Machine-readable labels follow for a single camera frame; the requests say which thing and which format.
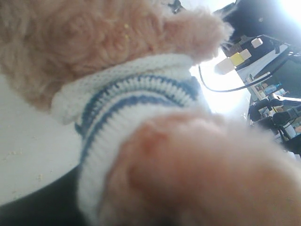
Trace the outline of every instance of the crumb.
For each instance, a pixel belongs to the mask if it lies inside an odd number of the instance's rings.
[[[43,179],[43,174],[39,174],[39,176],[38,176],[38,181],[40,182],[40,181],[42,181],[42,179]]]

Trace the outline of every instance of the blue stripe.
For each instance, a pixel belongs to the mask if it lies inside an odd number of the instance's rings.
[[[83,138],[85,137],[85,133],[88,131],[89,127],[93,123],[93,120],[95,119],[95,116],[101,111],[103,105],[103,97],[105,95],[109,95],[109,90],[116,87],[119,88],[118,83],[120,82],[130,82],[132,79],[137,79],[138,81],[141,80],[141,78],[149,79],[149,83],[152,82],[152,80],[159,80],[161,83],[165,82],[168,84],[172,84],[173,86],[177,87],[178,89],[182,89],[192,100],[196,100],[199,94],[200,85],[196,78],[192,77],[189,81],[184,82],[178,82],[177,80],[168,79],[161,76],[155,76],[155,75],[140,75],[140,76],[130,76],[126,79],[117,80],[112,84],[109,84],[104,89],[102,89],[100,92],[98,92],[94,97],[90,100],[90,102],[87,104],[83,114],[82,114],[82,125],[81,125],[81,134]],[[156,92],[157,94],[163,95],[165,98],[175,102],[174,96],[172,94],[167,93],[166,90],[158,90],[158,88],[144,88],[144,87],[131,87],[130,91],[150,91],[150,92]]]
[[[103,129],[104,124],[107,123],[108,119],[112,117],[113,113],[118,112],[119,110],[123,109],[126,106],[134,106],[137,104],[155,104],[155,105],[163,105],[163,106],[177,106],[177,104],[173,103],[172,101],[165,100],[159,97],[149,97],[149,96],[139,96],[139,97],[128,97],[125,99],[120,100],[115,105],[113,105],[97,122],[94,126],[91,135],[87,137],[86,144],[82,150],[80,162],[83,163],[85,158],[88,155],[88,150],[91,147],[91,144],[94,141],[95,135]]]

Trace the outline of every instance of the bottle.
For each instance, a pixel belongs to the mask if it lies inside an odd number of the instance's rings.
[[[266,95],[271,94],[271,93],[275,92],[279,86],[281,86],[281,84],[270,85],[264,89],[264,92],[266,93]]]

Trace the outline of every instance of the white table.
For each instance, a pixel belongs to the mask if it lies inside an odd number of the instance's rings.
[[[80,138],[29,107],[0,76],[0,205],[31,194],[73,169]]]

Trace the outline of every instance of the black surface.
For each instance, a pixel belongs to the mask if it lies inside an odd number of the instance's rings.
[[[281,1],[237,1],[236,10],[224,19],[235,28],[231,40],[268,35],[301,48],[301,26],[285,12]],[[292,7],[298,7],[298,1],[292,2]]]
[[[77,169],[53,184],[0,207],[0,226],[84,226],[76,205]]]

